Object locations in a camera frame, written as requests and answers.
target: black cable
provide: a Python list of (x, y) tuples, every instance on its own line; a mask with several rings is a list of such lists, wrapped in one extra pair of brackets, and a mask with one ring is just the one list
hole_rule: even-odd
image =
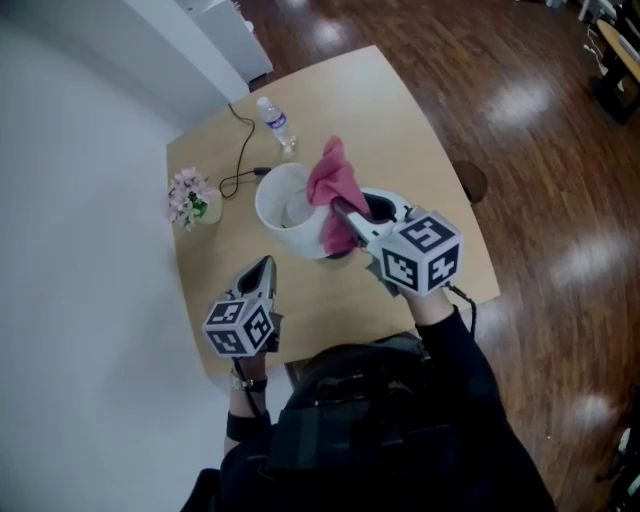
[[(242, 380), (242, 382), (247, 382), (247, 378), (244, 375), (244, 371), (242, 371), (242, 366), (240, 366), (240, 361), (238, 360), (238, 358), (232, 357), (231, 359), (233, 360), (233, 366), (236, 369), (236, 373), (238, 374), (238, 377), (240, 377), (240, 380)], [(251, 407), (251, 411), (253, 412), (253, 415), (256, 418), (259, 418), (260, 416), (262, 416), (262, 414), (260, 414), (260, 409), (258, 409), (258, 406), (256, 405), (255, 400), (251, 396), (251, 391), (249, 391), (247, 388), (244, 388), (244, 392), (247, 395), (247, 400), (249, 401), (249, 407)]]
[[(249, 142), (249, 139), (251, 138), (251, 136), (253, 135), (253, 132), (256, 131), (256, 123), (253, 119), (249, 119), (248, 117), (240, 117), (235, 110), (233, 110), (233, 107), (231, 106), (231, 103), (229, 103), (229, 109), (231, 110), (231, 112), (233, 113), (233, 115), (239, 119), (240, 121), (242, 121), (243, 123), (250, 123), (251, 124), (251, 131), (249, 132), (249, 135), (247, 135), (247, 138), (244, 141), (244, 144), (242, 145), (242, 149), (240, 150), (240, 156), (238, 157), (238, 165), (236, 167), (236, 173), (234, 176), (228, 176), (226, 178), (224, 178), (221, 182), (220, 185), (218, 186), (218, 189), (220, 190), (220, 194), (222, 195), (222, 197), (224, 197), (225, 199), (231, 199), (233, 196), (235, 196), (238, 192), (238, 187), (240, 186), (240, 176), (244, 176), (245, 174), (250, 174), (254, 171), (247, 171), (247, 172), (243, 172), (240, 173), (240, 164), (242, 163), (242, 155), (244, 154), (244, 148), (247, 147), (247, 142)], [(230, 194), (225, 194), (222, 190), (222, 184), (227, 181), (227, 180), (232, 180), (235, 179), (236, 180), (236, 186), (233, 189), (233, 192), (231, 192)]]
[(449, 288), (449, 290), (451, 290), (453, 293), (455, 293), (458, 297), (461, 297), (462, 299), (466, 300), (471, 305), (471, 331), (470, 332), (471, 332), (471, 337), (475, 338), (476, 337), (476, 319), (478, 317), (478, 306), (476, 305), (476, 303), (473, 301), (471, 297), (469, 297), (457, 286), (451, 283), (447, 283), (445, 286)]

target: pink cloth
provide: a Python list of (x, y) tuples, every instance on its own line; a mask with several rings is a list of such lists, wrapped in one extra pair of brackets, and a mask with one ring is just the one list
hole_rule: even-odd
[[(344, 156), (342, 139), (335, 135), (324, 147), (322, 159), (311, 171), (307, 182), (307, 200), (314, 206), (331, 205), (343, 197), (361, 213), (369, 214), (369, 205), (353, 176), (353, 167)], [(328, 254), (349, 251), (357, 246), (351, 231), (331, 211), (325, 231), (324, 249)]]

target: white bucket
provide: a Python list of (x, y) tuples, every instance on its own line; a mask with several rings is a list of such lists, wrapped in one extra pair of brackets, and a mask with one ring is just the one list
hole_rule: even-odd
[(307, 202), (310, 171), (301, 164), (282, 164), (272, 169), (256, 191), (256, 213), (271, 235), (292, 252), (307, 259), (327, 256), (323, 233), (328, 206)]

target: white cabinet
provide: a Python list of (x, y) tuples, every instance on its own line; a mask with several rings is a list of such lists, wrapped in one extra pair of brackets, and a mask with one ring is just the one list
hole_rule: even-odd
[(260, 42), (230, 0), (177, 0), (240, 76), (249, 82), (273, 71)]

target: wristwatch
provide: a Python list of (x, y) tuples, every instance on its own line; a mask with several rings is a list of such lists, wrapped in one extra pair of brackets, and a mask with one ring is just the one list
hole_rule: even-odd
[(236, 375), (236, 372), (231, 370), (231, 387), (237, 391), (251, 391), (252, 393), (262, 393), (265, 389), (267, 389), (267, 378), (265, 377), (263, 380), (253, 380), (247, 379), (242, 380), (240, 377)]

